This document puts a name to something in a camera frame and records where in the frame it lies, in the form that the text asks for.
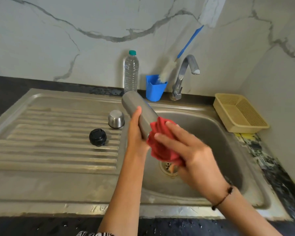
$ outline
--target red cleaning rag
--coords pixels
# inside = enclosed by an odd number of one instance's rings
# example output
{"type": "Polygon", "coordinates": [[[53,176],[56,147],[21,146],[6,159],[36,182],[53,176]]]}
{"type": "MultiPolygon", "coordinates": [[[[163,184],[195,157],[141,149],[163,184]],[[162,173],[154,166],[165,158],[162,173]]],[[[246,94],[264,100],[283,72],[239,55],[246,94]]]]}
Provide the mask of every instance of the red cleaning rag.
{"type": "Polygon", "coordinates": [[[148,136],[147,143],[152,149],[151,155],[154,158],[156,158],[157,160],[173,162],[175,165],[183,166],[183,165],[185,165],[185,162],[178,155],[178,153],[174,152],[173,150],[170,150],[169,148],[167,148],[163,144],[156,141],[154,138],[154,135],[156,133],[162,133],[171,139],[177,140],[177,138],[173,135],[173,133],[165,125],[166,122],[174,123],[172,120],[158,117],[156,122],[153,122],[150,124],[152,131],[150,132],[150,134],[148,136]]]}

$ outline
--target faucet spout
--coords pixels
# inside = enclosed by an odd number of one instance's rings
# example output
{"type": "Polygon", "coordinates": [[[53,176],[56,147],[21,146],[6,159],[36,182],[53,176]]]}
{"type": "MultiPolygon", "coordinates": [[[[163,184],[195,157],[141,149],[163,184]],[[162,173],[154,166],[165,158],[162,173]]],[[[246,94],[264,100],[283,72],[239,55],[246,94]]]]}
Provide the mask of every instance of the faucet spout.
{"type": "Polygon", "coordinates": [[[188,66],[190,66],[190,70],[193,75],[200,74],[199,66],[197,64],[195,57],[193,55],[187,55],[181,64],[176,83],[173,85],[172,99],[174,100],[181,99],[181,84],[188,66]]]}

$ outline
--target wall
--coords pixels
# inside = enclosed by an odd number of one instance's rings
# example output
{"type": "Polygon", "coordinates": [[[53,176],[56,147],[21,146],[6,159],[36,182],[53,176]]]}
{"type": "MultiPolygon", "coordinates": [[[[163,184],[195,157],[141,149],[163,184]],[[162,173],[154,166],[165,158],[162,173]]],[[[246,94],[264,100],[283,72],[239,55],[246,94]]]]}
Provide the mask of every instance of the wall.
{"type": "MultiPolygon", "coordinates": [[[[158,74],[196,28],[205,0],[0,0],[0,76],[122,87],[129,49],[158,74]]],[[[226,0],[182,56],[195,55],[183,93],[238,91],[295,13],[295,0],[226,0]]],[[[171,83],[177,70],[171,75],[171,83]]]]}
{"type": "Polygon", "coordinates": [[[240,92],[270,124],[260,137],[295,181],[295,16],[274,43],[240,92]]]}

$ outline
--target wet countertop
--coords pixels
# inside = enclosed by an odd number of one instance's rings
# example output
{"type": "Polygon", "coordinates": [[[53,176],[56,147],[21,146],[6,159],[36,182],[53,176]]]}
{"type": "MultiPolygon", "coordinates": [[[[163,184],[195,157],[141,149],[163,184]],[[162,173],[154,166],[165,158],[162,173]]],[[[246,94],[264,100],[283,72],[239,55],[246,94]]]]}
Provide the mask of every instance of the wet countertop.
{"type": "MultiPolygon", "coordinates": [[[[29,89],[82,92],[122,96],[120,88],[98,87],[53,81],[0,77],[0,115],[20,99],[29,89]]],[[[138,91],[143,97],[145,91],[138,91]]],[[[163,101],[170,101],[169,93],[164,93],[163,101]]],[[[214,97],[183,94],[179,101],[186,105],[199,103],[212,105],[214,97]]],[[[293,221],[271,222],[283,235],[295,235],[295,184],[269,154],[258,135],[237,134],[242,146],[250,152],[261,167],[264,176],[273,187],[293,221]]],[[[76,217],[75,215],[0,217],[0,235],[93,235],[101,222],[101,217],[76,217]]],[[[228,220],[209,219],[140,219],[139,235],[240,235],[228,220]]]]}

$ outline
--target person's left hand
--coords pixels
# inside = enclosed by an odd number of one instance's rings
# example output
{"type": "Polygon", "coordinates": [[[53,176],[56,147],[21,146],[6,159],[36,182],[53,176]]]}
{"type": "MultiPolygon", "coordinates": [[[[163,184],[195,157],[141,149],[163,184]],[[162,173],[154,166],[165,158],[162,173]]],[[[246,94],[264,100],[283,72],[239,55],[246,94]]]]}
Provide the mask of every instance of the person's left hand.
{"type": "Polygon", "coordinates": [[[141,115],[142,108],[137,107],[137,110],[133,113],[128,130],[128,146],[126,155],[146,155],[150,146],[142,139],[141,131],[139,128],[139,117],[141,115]]]}

